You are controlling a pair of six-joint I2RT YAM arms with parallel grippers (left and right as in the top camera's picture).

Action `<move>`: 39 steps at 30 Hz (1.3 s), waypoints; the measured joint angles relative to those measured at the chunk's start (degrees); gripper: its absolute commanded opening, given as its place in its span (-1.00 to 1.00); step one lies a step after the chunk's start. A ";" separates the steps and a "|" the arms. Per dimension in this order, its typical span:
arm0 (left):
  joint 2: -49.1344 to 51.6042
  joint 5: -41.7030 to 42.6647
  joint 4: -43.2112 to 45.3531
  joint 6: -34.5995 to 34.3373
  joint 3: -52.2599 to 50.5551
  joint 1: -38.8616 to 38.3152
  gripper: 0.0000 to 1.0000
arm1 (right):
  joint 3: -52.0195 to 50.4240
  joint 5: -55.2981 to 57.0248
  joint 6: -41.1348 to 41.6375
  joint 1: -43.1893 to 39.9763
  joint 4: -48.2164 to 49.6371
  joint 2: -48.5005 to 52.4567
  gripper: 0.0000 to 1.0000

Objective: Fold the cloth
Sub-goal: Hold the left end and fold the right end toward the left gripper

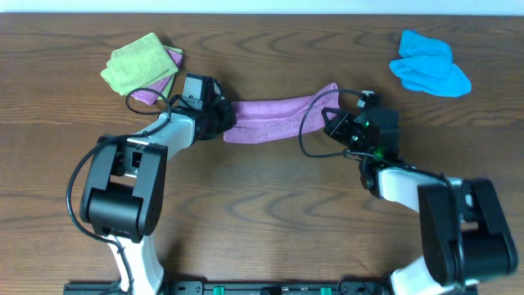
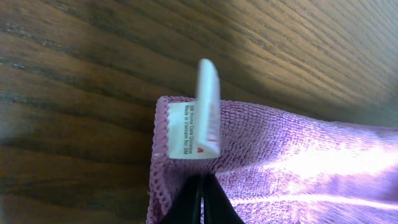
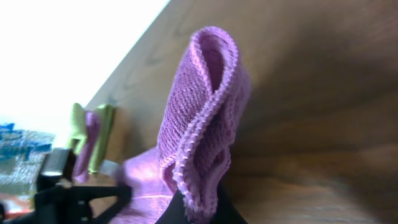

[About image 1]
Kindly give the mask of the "purple microfiber cloth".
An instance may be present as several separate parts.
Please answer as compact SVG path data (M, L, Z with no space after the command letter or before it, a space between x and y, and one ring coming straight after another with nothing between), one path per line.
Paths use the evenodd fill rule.
M273 101L234 102L237 123L224 132L226 143L257 144L292 138L324 127L321 110L338 109L338 85L330 83L316 94Z

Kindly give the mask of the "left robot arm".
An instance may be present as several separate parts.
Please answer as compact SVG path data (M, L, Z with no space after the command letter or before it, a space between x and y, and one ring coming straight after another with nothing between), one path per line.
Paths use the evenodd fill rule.
M163 205L167 163L196 141L236 124L232 103L213 77L188 74L183 92L166 98L156 121L133 134L104 135L81 163L90 165L75 225L110 246L120 283L106 294L157 294L164 269L153 232Z

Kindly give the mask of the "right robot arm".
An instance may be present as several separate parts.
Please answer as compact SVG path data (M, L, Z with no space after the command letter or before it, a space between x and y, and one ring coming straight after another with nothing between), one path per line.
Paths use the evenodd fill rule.
M495 187L488 179L449 178L407 164L399 153L399 116L363 93L360 113L325 107L324 131L356 156L363 187L419 214L422 256L393 271L383 293L467 294L513 274L518 256Z

